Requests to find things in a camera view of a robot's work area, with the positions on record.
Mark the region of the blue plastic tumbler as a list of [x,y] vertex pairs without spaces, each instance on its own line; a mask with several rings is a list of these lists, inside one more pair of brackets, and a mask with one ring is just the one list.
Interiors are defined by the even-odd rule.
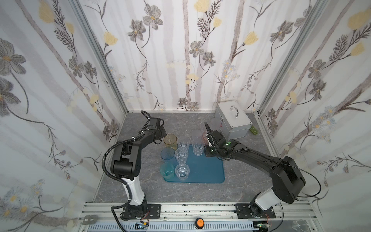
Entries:
[[164,162],[171,162],[174,158],[175,151],[170,147],[165,147],[161,153],[160,156]]

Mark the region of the yellow plastic tumbler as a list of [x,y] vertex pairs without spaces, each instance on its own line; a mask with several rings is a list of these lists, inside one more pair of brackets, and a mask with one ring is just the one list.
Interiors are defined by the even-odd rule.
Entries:
[[167,134],[164,137],[164,143],[166,147],[169,147],[176,151],[178,149],[177,136],[175,134]]

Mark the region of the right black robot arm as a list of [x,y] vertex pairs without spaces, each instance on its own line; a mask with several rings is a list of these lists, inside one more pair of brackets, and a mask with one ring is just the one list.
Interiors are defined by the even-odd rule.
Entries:
[[280,203],[292,204],[306,185],[302,173],[312,177],[313,174],[299,168],[291,157],[278,158],[251,149],[235,139],[226,139],[217,130],[212,130],[205,123],[207,140],[206,155],[222,160],[237,160],[246,163],[268,175],[272,187],[258,193],[247,207],[247,214],[253,218],[261,218]]

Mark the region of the clear faceted glass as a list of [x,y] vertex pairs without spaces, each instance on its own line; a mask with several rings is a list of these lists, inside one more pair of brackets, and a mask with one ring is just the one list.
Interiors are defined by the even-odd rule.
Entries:
[[188,159],[188,150],[186,147],[182,146],[175,151],[174,155],[175,155],[176,161],[179,164],[185,164]]
[[190,138],[187,136],[179,137],[177,139],[177,145],[178,145],[178,148],[185,148],[188,150],[189,145],[190,145]]
[[190,168],[185,163],[178,164],[175,168],[175,174],[179,180],[185,181],[189,178]]
[[205,148],[204,142],[198,142],[192,145],[193,153],[195,156],[201,156],[204,152],[204,148]]

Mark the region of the teal plastic tray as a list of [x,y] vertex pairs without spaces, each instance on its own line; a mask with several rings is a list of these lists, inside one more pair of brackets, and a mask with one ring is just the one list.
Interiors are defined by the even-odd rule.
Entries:
[[[178,183],[207,183],[220,184],[225,180],[223,162],[217,157],[206,157],[205,153],[201,156],[195,156],[192,145],[189,146],[189,156],[186,164],[190,168],[189,178],[181,181],[175,174],[171,179],[164,179],[167,182]],[[177,161],[173,158],[171,163],[176,167]]]

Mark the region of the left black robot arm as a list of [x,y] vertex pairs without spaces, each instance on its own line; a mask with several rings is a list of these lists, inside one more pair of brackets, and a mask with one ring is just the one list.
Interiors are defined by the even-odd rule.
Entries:
[[139,173],[142,167],[142,150],[149,144],[160,142],[167,135],[164,120],[150,116],[141,111],[147,122],[137,135],[130,139],[118,141],[103,155],[101,166],[103,172],[111,179],[120,182],[125,188],[127,202],[120,206],[112,206],[111,212],[121,231],[125,231],[115,212],[123,209],[123,220],[131,217],[144,218],[149,213],[146,195],[142,190]]

